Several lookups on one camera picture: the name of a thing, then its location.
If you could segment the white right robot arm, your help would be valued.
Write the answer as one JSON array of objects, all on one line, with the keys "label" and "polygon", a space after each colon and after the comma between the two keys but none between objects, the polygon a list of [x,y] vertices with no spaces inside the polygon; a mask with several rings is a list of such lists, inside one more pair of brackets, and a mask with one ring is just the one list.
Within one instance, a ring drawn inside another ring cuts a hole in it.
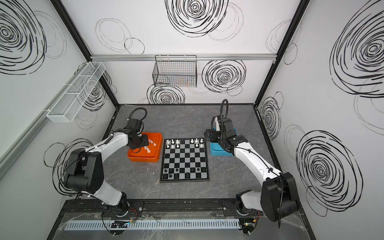
[{"label": "white right robot arm", "polygon": [[299,195],[295,178],[269,164],[242,135],[238,135],[231,119],[218,115],[212,118],[211,128],[204,133],[207,141],[217,143],[241,160],[262,186],[260,193],[245,191],[237,195],[241,214],[258,210],[272,222],[290,216],[299,210]]}]

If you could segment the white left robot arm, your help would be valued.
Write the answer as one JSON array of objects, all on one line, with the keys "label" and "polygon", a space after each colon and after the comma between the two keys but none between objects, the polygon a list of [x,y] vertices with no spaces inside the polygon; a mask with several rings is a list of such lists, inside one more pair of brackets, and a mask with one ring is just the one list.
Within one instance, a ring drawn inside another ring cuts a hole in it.
[{"label": "white left robot arm", "polygon": [[125,127],[114,131],[100,143],[71,152],[64,172],[64,186],[126,212],[129,208],[127,196],[105,180],[104,161],[123,147],[131,150],[146,147],[149,141],[148,136],[142,133],[143,129],[142,120],[128,119]]}]

